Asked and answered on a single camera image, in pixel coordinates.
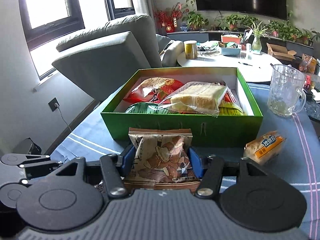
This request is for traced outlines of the brown mushroom snack bag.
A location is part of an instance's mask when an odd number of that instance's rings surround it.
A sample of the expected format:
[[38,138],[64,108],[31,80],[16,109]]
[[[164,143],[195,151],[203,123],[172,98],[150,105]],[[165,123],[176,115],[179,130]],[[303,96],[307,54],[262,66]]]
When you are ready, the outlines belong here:
[[191,129],[156,130],[129,128],[129,138],[136,153],[124,185],[135,189],[190,190],[200,184],[187,151]]

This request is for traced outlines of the orange bread roll packet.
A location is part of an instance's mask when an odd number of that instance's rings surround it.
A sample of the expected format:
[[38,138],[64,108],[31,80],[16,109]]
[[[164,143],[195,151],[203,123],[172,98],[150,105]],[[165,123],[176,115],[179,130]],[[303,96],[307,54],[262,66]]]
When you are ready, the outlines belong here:
[[264,165],[276,157],[286,141],[278,131],[270,131],[246,144],[244,157]]

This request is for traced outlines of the green snack bag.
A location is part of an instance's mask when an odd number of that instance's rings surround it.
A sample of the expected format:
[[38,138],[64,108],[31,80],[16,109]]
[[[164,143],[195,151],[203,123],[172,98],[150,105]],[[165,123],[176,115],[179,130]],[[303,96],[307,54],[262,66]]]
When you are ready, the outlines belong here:
[[173,114],[166,108],[159,108],[156,103],[138,102],[128,107],[125,113],[141,113],[141,114]]

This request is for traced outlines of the clear toast bread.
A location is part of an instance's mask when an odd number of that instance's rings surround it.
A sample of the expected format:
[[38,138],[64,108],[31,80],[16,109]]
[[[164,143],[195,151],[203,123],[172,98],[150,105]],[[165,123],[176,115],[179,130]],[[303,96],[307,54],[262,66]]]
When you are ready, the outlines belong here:
[[172,112],[218,116],[227,87],[219,83],[191,81],[174,91],[159,104]]

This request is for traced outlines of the red monkey snack bag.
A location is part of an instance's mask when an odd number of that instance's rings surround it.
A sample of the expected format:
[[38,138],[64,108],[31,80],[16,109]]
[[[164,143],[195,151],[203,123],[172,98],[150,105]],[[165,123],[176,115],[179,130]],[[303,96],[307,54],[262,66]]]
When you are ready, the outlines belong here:
[[229,87],[226,85],[225,81],[221,81],[220,84],[227,87],[227,92],[224,97],[225,102],[236,103],[236,98],[233,95],[232,91],[229,89]]

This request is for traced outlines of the red rice cracker bag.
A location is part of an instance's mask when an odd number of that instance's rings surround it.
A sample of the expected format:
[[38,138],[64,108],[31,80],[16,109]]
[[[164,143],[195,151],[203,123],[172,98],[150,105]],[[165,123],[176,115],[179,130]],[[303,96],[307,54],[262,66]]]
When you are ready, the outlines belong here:
[[124,101],[129,103],[160,103],[166,96],[184,85],[181,81],[164,77],[151,77],[134,88]]

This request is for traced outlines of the blue checked tablecloth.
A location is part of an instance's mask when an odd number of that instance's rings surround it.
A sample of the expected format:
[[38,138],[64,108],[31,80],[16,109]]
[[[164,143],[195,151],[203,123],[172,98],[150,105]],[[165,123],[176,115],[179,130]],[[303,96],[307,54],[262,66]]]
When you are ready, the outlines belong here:
[[[240,148],[210,150],[194,148],[196,155],[221,155],[225,160],[251,158],[279,178],[287,181],[306,198],[307,211],[300,228],[310,239],[319,239],[319,138],[305,110],[288,118],[268,109],[268,85],[248,84],[263,114],[256,139]],[[113,99],[111,94],[52,153],[63,163],[75,157],[98,160],[108,153],[120,154],[127,142],[116,142],[106,127],[101,112]]]

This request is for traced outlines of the clear glass mug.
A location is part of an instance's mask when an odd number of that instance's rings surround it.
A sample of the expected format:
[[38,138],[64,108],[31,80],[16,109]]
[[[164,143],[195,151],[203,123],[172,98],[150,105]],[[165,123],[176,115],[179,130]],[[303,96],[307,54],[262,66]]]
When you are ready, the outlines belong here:
[[306,103],[303,90],[305,75],[288,65],[274,64],[267,105],[276,115],[287,117],[299,113]]

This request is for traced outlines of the dark round marble table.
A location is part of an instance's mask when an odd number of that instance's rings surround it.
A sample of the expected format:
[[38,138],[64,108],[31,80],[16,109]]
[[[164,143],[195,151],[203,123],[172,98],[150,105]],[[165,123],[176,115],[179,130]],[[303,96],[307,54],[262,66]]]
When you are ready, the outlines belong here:
[[308,89],[304,88],[304,92],[306,93],[306,103],[304,108],[312,121],[319,122],[319,103],[312,98],[313,94],[311,92],[312,89],[319,92],[319,76],[310,73],[305,73],[305,76],[305,86],[307,83],[310,83],[310,85]]

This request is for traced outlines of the yellow tin can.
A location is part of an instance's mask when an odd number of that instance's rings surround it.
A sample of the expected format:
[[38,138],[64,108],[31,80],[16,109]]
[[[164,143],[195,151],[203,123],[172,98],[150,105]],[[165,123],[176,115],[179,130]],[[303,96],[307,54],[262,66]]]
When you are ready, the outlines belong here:
[[184,41],[185,58],[189,60],[197,59],[197,41]]

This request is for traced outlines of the spider plant in vase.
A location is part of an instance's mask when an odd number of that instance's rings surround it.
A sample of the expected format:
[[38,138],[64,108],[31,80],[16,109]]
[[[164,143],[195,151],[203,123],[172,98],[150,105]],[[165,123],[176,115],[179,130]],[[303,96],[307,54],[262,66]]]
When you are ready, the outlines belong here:
[[251,20],[251,25],[248,27],[252,31],[252,34],[254,36],[251,45],[252,53],[260,55],[262,51],[262,44],[260,38],[262,36],[266,36],[268,31],[268,25],[264,25],[263,21],[256,23],[255,21]]

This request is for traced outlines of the orange box on table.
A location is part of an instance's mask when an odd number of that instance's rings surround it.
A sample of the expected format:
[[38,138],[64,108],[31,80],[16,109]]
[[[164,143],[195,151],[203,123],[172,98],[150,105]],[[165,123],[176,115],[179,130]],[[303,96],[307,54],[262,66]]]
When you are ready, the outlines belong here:
[[223,43],[234,42],[236,44],[240,44],[241,37],[239,35],[222,35],[221,42]]

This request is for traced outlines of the open cardboard box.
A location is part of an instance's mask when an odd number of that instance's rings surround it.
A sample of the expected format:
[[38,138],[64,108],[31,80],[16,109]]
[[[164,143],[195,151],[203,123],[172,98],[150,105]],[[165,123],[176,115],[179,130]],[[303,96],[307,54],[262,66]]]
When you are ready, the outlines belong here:
[[278,60],[293,61],[297,54],[294,50],[287,50],[286,47],[279,46],[276,44],[267,43],[267,53]]

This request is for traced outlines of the potted green plant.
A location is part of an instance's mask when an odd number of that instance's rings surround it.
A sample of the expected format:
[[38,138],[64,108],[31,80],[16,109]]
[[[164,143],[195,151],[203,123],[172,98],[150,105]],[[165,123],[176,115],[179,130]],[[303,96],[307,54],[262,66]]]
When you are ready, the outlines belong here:
[[200,13],[190,11],[182,18],[182,21],[187,23],[187,26],[194,31],[198,31],[209,24],[207,18],[204,18]]

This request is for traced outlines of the red flower decoration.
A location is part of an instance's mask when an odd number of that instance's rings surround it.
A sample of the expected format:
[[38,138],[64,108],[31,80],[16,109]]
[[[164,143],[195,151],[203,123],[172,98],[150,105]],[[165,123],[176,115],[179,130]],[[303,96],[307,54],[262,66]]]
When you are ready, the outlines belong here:
[[165,29],[166,33],[173,33],[177,28],[177,22],[185,14],[188,6],[176,3],[172,8],[165,10],[156,10],[154,17],[161,28]]

